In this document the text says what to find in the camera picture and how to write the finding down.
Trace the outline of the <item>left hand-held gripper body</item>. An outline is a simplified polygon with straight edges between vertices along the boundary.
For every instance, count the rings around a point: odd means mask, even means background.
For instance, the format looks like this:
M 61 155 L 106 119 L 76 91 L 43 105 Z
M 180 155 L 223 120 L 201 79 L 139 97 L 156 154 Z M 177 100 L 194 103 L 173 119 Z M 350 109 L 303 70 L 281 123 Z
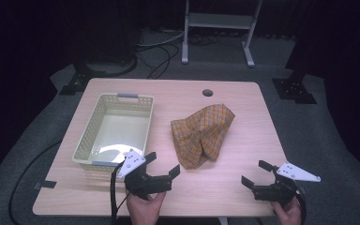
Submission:
M 144 165 L 144 157 L 130 150 L 117 177 L 124 178 L 126 190 L 131 194 L 146 200 L 149 194 L 171 190 L 173 181 L 169 180 L 169 173 L 158 176 L 149 175 L 146 172 L 147 165 Z

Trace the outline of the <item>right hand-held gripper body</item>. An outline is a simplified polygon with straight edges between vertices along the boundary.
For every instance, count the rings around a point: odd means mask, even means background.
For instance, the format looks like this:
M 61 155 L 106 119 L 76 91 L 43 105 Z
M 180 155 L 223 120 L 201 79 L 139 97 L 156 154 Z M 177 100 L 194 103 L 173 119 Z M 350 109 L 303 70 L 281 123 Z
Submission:
M 255 188 L 251 190 L 256 200 L 286 204 L 297 194 L 296 181 L 321 181 L 320 176 L 301 169 L 289 161 L 284 162 L 279 167 L 277 166 L 277 170 L 270 173 L 275 176 L 273 184 L 268 186 L 255 185 Z

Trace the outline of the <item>pale green perforated plastic basket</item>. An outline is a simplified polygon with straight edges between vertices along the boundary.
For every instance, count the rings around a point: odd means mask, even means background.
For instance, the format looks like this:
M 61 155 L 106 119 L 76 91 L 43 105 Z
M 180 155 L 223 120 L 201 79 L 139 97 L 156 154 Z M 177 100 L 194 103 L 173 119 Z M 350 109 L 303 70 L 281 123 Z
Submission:
M 143 156 L 154 98 L 138 94 L 101 94 L 73 154 L 83 169 L 111 172 L 134 150 Z

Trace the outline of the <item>yellow plaid cloth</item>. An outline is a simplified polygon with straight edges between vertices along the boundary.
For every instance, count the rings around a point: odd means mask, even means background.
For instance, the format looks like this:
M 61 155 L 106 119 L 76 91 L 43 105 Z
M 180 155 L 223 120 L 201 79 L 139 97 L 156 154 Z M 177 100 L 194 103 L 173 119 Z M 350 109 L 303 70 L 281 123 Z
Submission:
M 184 119 L 172 120 L 172 139 L 179 163 L 187 170 L 216 161 L 235 115 L 224 104 L 204 107 Z

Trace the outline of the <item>person's right hand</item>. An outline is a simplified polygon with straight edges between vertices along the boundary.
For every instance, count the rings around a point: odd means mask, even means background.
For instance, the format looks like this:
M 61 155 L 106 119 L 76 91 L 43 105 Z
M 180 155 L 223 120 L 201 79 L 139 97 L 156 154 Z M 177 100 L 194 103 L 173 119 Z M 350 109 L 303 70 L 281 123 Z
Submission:
M 278 225 L 302 225 L 302 210 L 299 201 L 295 197 L 285 206 L 279 202 L 270 202 L 277 215 Z

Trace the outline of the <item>person's left hand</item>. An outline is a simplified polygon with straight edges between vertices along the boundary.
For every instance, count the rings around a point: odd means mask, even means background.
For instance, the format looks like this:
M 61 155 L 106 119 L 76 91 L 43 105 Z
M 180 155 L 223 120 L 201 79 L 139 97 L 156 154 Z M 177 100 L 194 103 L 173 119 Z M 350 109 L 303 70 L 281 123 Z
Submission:
M 160 192 L 155 197 L 148 196 L 146 200 L 131 193 L 127 195 L 127 210 L 133 225 L 156 225 L 166 192 Z

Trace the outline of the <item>black tape piece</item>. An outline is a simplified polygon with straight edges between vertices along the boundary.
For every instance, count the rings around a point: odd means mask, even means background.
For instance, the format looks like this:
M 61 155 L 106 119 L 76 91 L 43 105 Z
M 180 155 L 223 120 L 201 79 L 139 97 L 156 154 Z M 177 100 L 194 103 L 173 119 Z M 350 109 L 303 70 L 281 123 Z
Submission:
M 56 182 L 55 181 L 39 181 L 34 184 L 34 189 L 40 190 L 42 188 L 55 188 Z

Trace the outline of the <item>white metal stand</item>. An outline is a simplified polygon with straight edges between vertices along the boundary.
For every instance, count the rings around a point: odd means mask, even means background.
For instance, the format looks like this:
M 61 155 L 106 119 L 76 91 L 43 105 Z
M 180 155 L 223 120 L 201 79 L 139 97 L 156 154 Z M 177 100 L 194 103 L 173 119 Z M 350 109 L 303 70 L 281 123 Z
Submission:
M 181 62 L 185 65 L 188 63 L 188 31 L 190 28 L 202 27 L 238 29 L 247 30 L 247 37 L 246 40 L 242 42 L 242 49 L 247 59 L 247 65 L 250 68 L 254 68 L 255 63 L 251 55 L 249 45 L 254 34 L 262 5 L 263 0 L 257 0 L 257 4 L 252 15 L 194 13 L 189 11 L 189 0 L 186 0 Z

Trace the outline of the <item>black stand base plate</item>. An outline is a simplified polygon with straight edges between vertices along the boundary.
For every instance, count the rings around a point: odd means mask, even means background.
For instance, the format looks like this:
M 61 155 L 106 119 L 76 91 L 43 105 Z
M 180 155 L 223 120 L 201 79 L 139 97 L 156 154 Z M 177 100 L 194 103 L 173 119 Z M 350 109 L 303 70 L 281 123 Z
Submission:
M 297 104 L 316 104 L 312 96 L 303 85 L 306 74 L 294 71 L 287 79 L 273 79 L 273 85 L 280 99 L 293 100 Z
M 64 85 L 60 91 L 60 95 L 73 96 L 77 92 L 83 92 L 93 78 L 102 78 L 106 75 L 104 71 L 97 71 L 91 69 L 84 62 L 77 62 L 73 64 L 75 73 L 70 82 Z

